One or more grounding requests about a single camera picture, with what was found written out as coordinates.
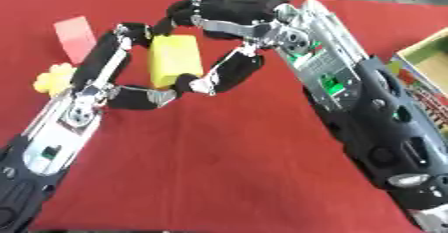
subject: pink block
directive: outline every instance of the pink block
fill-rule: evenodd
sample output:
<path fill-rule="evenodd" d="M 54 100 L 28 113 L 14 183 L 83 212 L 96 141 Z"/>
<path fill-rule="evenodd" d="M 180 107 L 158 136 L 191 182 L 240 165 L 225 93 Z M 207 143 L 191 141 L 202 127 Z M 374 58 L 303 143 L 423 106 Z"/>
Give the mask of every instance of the pink block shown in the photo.
<path fill-rule="evenodd" d="M 96 44 L 84 16 L 56 22 L 54 28 L 62 48 L 75 65 L 81 63 Z"/>

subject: yellow sponge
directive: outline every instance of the yellow sponge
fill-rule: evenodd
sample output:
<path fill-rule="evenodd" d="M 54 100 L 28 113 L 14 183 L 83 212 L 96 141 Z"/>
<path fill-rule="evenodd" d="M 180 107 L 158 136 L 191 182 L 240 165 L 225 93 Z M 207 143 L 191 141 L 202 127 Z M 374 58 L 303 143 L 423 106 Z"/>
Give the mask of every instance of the yellow sponge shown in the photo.
<path fill-rule="evenodd" d="M 155 88 L 174 84 L 184 73 L 204 74 L 196 38 L 190 35 L 156 36 L 148 56 L 148 69 Z"/>

